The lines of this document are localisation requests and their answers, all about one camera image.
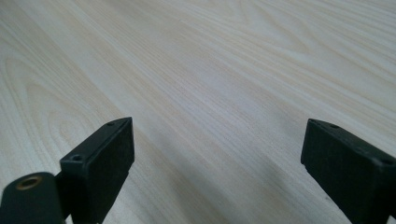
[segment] wooden table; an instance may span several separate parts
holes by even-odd
[[[396,2],[0,2],[0,188],[134,118],[105,223],[348,223],[308,118],[396,157]]]

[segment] wood grain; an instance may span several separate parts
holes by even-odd
[[[308,118],[396,156],[396,2],[0,1],[0,187],[134,118],[106,223],[348,223]]]

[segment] light wood tabletop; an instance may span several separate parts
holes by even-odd
[[[393,0],[0,1],[0,189],[133,117],[105,223],[349,223],[306,122],[396,157],[395,99]]]

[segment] wood grain pattern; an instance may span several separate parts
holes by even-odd
[[[348,223],[308,118],[396,156],[392,0],[0,2],[0,187],[134,118],[106,223]]]

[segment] black plastic part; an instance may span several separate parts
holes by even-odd
[[[310,119],[301,163],[352,223],[395,216],[396,159],[354,134]]]
[[[55,177],[49,173],[26,175],[3,192],[0,223],[64,223]]]
[[[103,125],[61,159],[57,175],[64,217],[102,223],[134,162],[132,118]]]

